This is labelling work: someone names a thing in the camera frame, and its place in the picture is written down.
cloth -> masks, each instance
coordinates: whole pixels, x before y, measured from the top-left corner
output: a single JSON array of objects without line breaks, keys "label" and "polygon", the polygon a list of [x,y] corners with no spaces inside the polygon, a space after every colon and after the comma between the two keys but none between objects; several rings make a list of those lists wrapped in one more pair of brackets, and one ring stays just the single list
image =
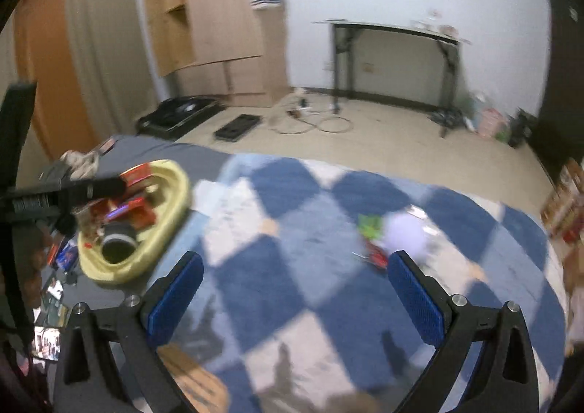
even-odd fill
[{"label": "cloth", "polygon": [[67,151],[61,156],[61,160],[71,167],[70,178],[72,180],[87,179],[94,177],[97,173],[99,153],[98,151],[90,151],[83,154],[79,151]]},{"label": "cloth", "polygon": [[[359,214],[413,204],[445,235],[423,266],[472,304],[522,307],[546,409],[564,359],[561,265],[538,223],[472,195],[323,162],[238,154],[195,251],[204,280],[173,342],[225,383],[230,411],[393,411],[434,349],[362,252]],[[465,389],[474,345],[443,411]]]}]

bed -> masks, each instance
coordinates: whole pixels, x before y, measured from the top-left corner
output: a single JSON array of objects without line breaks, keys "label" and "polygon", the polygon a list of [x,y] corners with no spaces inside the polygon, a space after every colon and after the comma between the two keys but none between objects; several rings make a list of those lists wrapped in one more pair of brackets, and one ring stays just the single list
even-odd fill
[{"label": "bed", "polygon": [[[173,342],[217,375],[232,412],[392,411],[433,354],[363,250],[359,214],[425,210],[446,242],[423,266],[476,305],[522,307],[547,409],[564,359],[562,268],[539,224],[503,204],[443,187],[317,161],[237,154],[155,138],[121,137],[100,173],[174,159],[193,185],[216,181],[152,272],[109,290],[83,276],[65,304],[115,305],[194,249],[205,277]],[[460,398],[473,345],[443,411]]]}]

trash bag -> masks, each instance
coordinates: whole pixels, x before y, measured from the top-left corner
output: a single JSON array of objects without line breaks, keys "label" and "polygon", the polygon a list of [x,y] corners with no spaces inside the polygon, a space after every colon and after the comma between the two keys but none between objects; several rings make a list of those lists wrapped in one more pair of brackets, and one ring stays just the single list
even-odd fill
[{"label": "trash bag", "polygon": [[535,126],[537,119],[535,116],[518,109],[517,116],[509,122],[511,137],[509,138],[509,146],[518,148],[526,139],[531,136],[531,130]]},{"label": "trash bag", "polygon": [[448,130],[455,130],[464,126],[464,117],[462,116],[462,111],[458,108],[433,111],[430,114],[430,120]]}]

black tray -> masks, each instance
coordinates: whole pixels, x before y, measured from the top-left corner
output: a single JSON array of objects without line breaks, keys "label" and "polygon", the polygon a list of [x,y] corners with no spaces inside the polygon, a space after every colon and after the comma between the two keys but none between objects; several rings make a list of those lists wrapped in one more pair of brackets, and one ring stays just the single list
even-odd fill
[{"label": "black tray", "polygon": [[168,99],[140,118],[136,130],[139,135],[176,141],[224,109],[214,96]]},{"label": "black tray", "polygon": [[252,130],[253,127],[260,124],[261,121],[261,116],[242,114],[215,131],[214,135],[221,141],[235,142]]}]

desk leg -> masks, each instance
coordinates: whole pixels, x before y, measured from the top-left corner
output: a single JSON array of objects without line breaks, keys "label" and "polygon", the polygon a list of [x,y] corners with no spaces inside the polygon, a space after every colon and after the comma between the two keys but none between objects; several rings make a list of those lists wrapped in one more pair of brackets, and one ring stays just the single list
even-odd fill
[{"label": "desk leg", "polygon": [[355,69],[354,69],[354,52],[353,40],[355,38],[354,30],[349,30],[347,39],[347,94],[350,99],[355,97]]},{"label": "desk leg", "polygon": [[[440,94],[439,106],[446,111],[451,110],[454,106],[454,97],[456,92],[456,83],[458,79],[458,47],[451,47],[436,41],[442,55],[445,58],[446,67],[442,79],[442,94]],[[440,138],[445,138],[448,134],[448,128],[442,127]]]},{"label": "desk leg", "polygon": [[332,107],[333,112],[339,112],[339,47],[337,44],[337,26],[332,25],[332,58],[333,58],[333,88],[332,88]]}]

